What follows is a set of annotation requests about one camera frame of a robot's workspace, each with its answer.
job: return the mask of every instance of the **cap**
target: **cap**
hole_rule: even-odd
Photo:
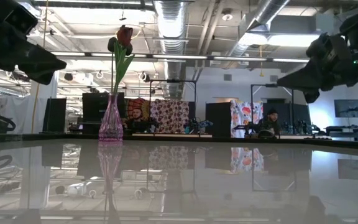
[[[278,113],[278,112],[277,112],[276,109],[272,108],[267,112],[267,115],[271,115],[271,114],[274,114],[274,113]]]

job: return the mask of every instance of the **reflective table surface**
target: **reflective table surface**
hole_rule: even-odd
[[[0,223],[30,223],[15,222],[30,211],[42,223],[357,223],[358,150],[163,141],[124,141],[102,150],[97,140],[79,139],[0,143]]]

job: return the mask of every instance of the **pink glass vase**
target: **pink glass vase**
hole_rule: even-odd
[[[124,131],[122,129],[121,117],[118,112],[117,96],[118,94],[109,95],[109,105],[100,125],[99,142],[115,142],[117,144],[122,144]]]

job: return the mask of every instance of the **person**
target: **person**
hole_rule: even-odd
[[[260,130],[268,130],[274,133],[275,136],[280,135],[280,125],[278,124],[278,112],[272,108],[267,112],[267,116],[261,119],[258,123]]]
[[[134,108],[132,110],[132,116],[125,122],[125,127],[130,129],[133,133],[144,132],[146,130],[143,125],[143,112],[140,108]]]

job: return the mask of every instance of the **tulip leaf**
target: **tulip leaf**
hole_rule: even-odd
[[[115,95],[118,92],[118,85],[121,80],[124,78],[129,65],[133,61],[135,55],[130,56],[129,58],[125,58],[127,49],[122,47],[122,45],[117,41],[114,45],[114,56],[116,61],[116,82],[114,84],[114,89],[112,94]]]

